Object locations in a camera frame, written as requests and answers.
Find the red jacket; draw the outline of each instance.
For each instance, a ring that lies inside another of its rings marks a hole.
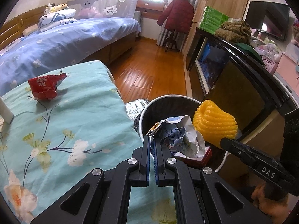
[[[194,16],[193,6],[188,0],[173,0],[159,17],[157,24],[162,26],[166,21],[165,28],[169,31],[176,30],[187,34]]]

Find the wooden floor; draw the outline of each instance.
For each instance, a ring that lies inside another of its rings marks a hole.
[[[140,38],[136,46],[109,65],[125,103],[166,94],[186,95],[182,53]]]

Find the yellow textured object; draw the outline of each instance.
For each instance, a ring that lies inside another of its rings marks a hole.
[[[205,100],[197,108],[193,117],[193,125],[205,141],[220,147],[222,138],[234,139],[238,125],[235,118],[220,109],[213,101]]]

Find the crumpled paper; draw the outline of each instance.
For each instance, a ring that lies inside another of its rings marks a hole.
[[[154,137],[156,142],[164,143],[169,149],[181,146],[180,152],[186,157],[198,158],[205,154],[204,138],[194,128],[188,115],[170,117],[156,123],[149,135]]]

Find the human hand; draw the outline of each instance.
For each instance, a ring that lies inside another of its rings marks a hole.
[[[253,204],[263,213],[269,215],[273,224],[282,224],[289,215],[288,195],[280,201],[270,200],[265,197],[265,185],[258,185],[253,191],[251,198]]]

